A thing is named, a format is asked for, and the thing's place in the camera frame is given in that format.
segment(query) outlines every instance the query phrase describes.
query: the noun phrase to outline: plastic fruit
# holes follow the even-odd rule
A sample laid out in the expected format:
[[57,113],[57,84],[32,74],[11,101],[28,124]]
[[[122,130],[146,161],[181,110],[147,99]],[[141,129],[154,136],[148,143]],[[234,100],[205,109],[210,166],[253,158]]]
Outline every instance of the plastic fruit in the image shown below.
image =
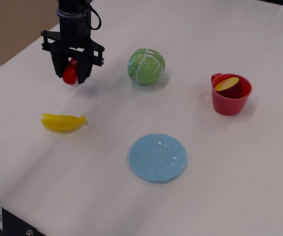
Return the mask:
[[215,91],[223,97],[239,98],[242,97],[242,84],[238,77],[231,77],[216,84]]
[[67,115],[42,114],[42,124],[51,130],[67,131],[77,128],[80,124],[86,123],[85,116],[80,118]]
[[65,67],[63,81],[69,85],[74,85],[77,81],[77,60],[71,59]]

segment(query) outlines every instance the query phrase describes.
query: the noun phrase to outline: yellow banana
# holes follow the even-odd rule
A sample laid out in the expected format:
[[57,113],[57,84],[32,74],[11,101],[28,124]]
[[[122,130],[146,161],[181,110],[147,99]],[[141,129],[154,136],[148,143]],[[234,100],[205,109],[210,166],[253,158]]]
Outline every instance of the yellow banana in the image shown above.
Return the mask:
[[80,118],[67,115],[42,114],[42,124],[51,130],[67,131],[77,128],[80,124],[86,123],[85,116]]

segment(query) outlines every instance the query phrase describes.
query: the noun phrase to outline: red cup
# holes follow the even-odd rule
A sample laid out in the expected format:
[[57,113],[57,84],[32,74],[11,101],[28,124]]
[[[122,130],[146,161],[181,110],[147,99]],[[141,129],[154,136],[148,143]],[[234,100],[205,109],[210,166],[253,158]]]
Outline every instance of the red cup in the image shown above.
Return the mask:
[[[242,84],[242,97],[239,98],[228,98],[221,96],[215,91],[215,86],[223,80],[226,80],[231,77],[238,77]],[[220,114],[231,116],[239,113],[244,107],[246,101],[248,100],[251,92],[252,85],[251,83],[240,75],[235,74],[214,74],[211,76],[211,85],[212,85],[212,102],[214,109]]]

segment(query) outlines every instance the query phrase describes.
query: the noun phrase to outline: beige wall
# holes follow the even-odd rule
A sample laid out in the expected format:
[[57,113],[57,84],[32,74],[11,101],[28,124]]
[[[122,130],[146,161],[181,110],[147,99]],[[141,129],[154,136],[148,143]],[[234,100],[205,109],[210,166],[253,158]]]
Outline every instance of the beige wall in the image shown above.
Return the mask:
[[0,0],[0,64],[58,24],[57,7],[57,0]]

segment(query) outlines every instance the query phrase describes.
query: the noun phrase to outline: screw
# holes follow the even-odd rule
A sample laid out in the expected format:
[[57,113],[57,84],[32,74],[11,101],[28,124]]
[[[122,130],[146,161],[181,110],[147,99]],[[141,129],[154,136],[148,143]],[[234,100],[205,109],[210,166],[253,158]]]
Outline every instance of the screw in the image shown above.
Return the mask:
[[33,231],[32,230],[27,230],[26,236],[33,236]]

